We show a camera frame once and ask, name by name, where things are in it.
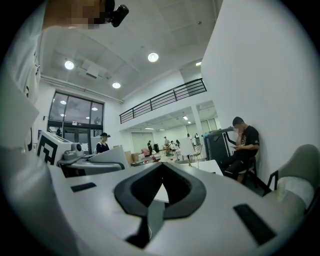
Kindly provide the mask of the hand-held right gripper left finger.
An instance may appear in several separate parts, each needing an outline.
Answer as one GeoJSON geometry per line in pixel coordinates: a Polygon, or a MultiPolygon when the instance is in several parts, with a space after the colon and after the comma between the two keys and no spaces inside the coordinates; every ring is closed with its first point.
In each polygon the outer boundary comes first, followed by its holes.
{"type": "Polygon", "coordinates": [[[126,214],[114,196],[116,185],[150,165],[116,172],[65,178],[48,168],[48,224],[66,256],[163,256],[127,239],[138,233],[141,218],[126,214]]]}

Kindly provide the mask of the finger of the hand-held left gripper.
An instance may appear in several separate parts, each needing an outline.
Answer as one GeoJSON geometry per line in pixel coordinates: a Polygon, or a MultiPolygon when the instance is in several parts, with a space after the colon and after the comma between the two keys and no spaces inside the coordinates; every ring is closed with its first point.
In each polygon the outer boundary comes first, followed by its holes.
{"type": "Polygon", "coordinates": [[[84,167],[86,176],[112,173],[124,170],[125,166],[119,162],[89,162],[84,167]]]}

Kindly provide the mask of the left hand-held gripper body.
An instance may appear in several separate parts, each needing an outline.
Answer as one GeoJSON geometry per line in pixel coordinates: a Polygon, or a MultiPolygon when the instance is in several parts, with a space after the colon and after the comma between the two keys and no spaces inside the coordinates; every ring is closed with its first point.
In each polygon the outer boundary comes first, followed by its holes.
{"type": "Polygon", "coordinates": [[[86,175],[85,169],[74,166],[85,156],[79,143],[42,131],[38,139],[36,155],[47,165],[60,168],[66,178],[86,175]]]}

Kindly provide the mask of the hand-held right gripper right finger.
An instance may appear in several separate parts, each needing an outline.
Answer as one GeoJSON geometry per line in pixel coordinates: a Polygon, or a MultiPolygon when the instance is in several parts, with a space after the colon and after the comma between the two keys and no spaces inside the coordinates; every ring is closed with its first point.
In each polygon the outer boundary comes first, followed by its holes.
{"type": "Polygon", "coordinates": [[[183,164],[177,168],[198,178],[206,188],[202,205],[191,216],[166,220],[149,243],[156,256],[268,255],[286,243],[297,227],[278,209],[237,181],[183,164]],[[259,246],[234,208],[246,204],[268,225],[275,237],[259,246]]]}

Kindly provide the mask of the person's left forearm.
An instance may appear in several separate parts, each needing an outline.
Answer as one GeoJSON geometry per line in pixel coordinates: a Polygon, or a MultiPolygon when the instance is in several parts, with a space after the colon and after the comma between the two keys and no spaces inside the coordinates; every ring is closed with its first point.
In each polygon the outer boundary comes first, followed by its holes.
{"type": "Polygon", "coordinates": [[[0,147],[0,187],[23,229],[45,251],[52,256],[80,256],[43,160],[34,153],[0,147]]]}

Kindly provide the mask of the large cardboard box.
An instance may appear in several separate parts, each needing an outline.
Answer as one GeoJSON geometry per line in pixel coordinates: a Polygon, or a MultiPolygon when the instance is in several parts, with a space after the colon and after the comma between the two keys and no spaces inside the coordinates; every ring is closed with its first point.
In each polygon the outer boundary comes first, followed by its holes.
{"type": "Polygon", "coordinates": [[[138,153],[131,153],[131,151],[125,151],[124,154],[129,164],[139,161],[138,153]]]}

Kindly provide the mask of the dark glass coffee table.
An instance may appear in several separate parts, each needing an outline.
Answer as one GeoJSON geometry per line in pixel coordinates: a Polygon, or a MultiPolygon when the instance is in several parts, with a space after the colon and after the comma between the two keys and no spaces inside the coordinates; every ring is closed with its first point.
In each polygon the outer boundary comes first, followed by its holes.
{"type": "Polygon", "coordinates": [[[143,165],[147,165],[147,164],[154,164],[154,163],[158,163],[159,160],[143,160],[143,161],[138,161],[138,162],[132,162],[130,164],[131,167],[138,167],[138,166],[143,166],[143,165]]]}

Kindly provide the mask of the white marble table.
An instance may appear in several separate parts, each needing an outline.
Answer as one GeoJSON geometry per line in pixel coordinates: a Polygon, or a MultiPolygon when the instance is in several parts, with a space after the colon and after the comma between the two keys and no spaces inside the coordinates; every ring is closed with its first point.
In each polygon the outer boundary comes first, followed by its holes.
{"type": "MultiPolygon", "coordinates": [[[[191,163],[190,165],[191,165],[191,167],[193,167],[195,169],[199,169],[204,172],[214,173],[214,174],[223,176],[223,173],[215,160],[200,161],[197,163],[191,163]]],[[[163,203],[169,202],[168,193],[167,193],[163,184],[161,185],[160,189],[158,190],[154,200],[159,201],[159,202],[163,202],[163,203]]]]}

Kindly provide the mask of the black wooden chair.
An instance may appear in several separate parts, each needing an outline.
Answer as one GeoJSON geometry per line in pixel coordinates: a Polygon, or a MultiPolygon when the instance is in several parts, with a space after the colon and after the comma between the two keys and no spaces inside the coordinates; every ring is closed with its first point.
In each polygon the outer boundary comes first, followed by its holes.
{"type": "Polygon", "coordinates": [[[257,160],[256,157],[251,157],[247,162],[247,167],[239,173],[243,175],[242,183],[245,184],[248,176],[252,177],[254,188],[258,188],[258,176],[257,176],[257,160]]]}

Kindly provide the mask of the large dark window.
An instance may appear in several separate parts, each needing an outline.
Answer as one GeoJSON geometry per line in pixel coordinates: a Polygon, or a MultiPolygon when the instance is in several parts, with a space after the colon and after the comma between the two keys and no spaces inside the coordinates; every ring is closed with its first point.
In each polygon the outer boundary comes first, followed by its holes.
{"type": "Polygon", "coordinates": [[[102,103],[56,92],[52,99],[48,120],[102,126],[103,113],[102,103]]]}

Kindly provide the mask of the dark grey wheeled bin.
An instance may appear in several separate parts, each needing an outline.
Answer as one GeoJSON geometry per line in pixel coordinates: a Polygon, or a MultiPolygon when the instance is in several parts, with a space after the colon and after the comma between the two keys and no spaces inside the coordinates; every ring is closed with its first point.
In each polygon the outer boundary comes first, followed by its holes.
{"type": "Polygon", "coordinates": [[[203,137],[206,160],[215,160],[221,167],[221,161],[232,155],[231,146],[236,145],[236,142],[231,140],[228,134],[234,131],[233,127],[228,127],[207,132],[209,136],[203,137]]]}

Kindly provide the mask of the white shade table lamp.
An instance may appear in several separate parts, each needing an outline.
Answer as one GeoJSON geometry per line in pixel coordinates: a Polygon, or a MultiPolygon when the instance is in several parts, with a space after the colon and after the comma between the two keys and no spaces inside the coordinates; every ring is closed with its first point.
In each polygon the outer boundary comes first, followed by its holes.
{"type": "Polygon", "coordinates": [[[180,140],[180,154],[188,160],[188,165],[191,167],[191,158],[195,153],[192,141],[188,138],[182,138],[180,140]]]}

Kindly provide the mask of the person's white hoodie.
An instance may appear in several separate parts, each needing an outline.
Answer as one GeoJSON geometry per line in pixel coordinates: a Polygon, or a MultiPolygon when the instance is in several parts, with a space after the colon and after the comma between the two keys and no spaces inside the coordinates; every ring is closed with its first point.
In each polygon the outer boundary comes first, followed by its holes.
{"type": "Polygon", "coordinates": [[[41,23],[25,23],[0,67],[0,147],[33,149],[33,125],[39,115],[36,52],[41,31],[41,23]]]}

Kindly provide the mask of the grey folding chair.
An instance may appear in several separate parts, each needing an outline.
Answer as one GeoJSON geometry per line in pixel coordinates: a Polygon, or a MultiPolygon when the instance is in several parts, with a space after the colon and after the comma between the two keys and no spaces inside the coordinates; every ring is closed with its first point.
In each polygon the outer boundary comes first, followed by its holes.
{"type": "Polygon", "coordinates": [[[320,197],[320,150],[312,144],[299,146],[291,158],[268,179],[263,199],[287,221],[301,220],[320,197]]]}

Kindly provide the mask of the ceiling air vent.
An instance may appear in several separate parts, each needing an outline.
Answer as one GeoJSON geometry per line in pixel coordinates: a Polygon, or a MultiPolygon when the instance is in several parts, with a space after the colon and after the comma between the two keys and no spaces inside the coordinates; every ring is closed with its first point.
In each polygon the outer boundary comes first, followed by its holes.
{"type": "Polygon", "coordinates": [[[107,73],[107,70],[104,67],[87,59],[83,61],[82,65],[76,68],[76,71],[79,76],[97,81],[101,80],[107,73]]]}

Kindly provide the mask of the black balcony railing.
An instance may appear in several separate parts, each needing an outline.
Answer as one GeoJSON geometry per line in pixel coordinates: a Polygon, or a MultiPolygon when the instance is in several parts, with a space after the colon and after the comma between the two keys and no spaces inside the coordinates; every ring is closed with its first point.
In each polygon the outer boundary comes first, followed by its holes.
{"type": "Polygon", "coordinates": [[[187,83],[166,90],[153,96],[140,104],[128,109],[119,115],[120,124],[124,124],[144,114],[172,104],[174,102],[207,92],[202,78],[197,78],[187,83]]]}

